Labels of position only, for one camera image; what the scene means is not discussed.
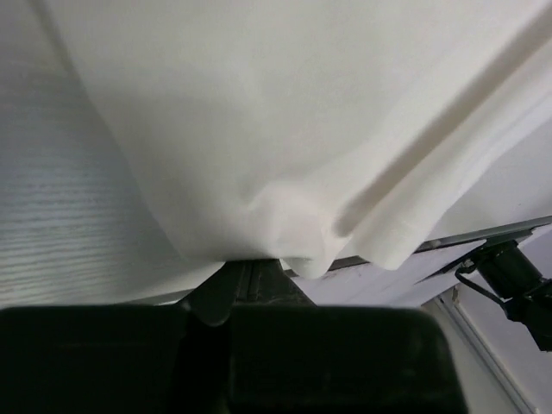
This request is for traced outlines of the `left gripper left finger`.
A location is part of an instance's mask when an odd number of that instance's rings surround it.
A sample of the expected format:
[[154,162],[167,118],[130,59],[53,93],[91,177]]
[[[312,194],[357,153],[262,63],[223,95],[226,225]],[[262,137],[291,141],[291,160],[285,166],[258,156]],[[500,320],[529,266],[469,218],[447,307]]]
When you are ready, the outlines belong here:
[[224,323],[249,276],[230,262],[175,304],[1,311],[3,413],[165,413],[186,353]]

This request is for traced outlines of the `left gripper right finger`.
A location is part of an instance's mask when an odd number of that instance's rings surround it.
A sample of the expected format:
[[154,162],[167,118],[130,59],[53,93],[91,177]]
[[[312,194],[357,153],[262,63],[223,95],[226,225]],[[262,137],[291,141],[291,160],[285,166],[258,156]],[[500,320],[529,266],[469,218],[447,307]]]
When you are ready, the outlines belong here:
[[314,305],[276,262],[242,263],[242,412],[467,410],[449,343],[426,312]]

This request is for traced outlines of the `white red-print t-shirt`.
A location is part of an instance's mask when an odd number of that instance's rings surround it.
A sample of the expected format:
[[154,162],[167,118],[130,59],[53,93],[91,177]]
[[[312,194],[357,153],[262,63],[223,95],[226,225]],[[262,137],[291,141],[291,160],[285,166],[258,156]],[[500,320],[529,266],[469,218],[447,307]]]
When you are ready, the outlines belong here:
[[176,248],[398,268],[551,118],[548,1],[50,1]]

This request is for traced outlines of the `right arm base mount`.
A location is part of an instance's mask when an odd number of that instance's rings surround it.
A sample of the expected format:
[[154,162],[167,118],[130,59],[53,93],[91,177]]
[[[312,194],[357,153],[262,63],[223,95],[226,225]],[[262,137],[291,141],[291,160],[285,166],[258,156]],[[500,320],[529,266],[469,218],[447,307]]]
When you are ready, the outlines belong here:
[[455,269],[455,277],[497,304],[508,320],[524,325],[539,350],[551,350],[551,280],[516,241],[477,250]]

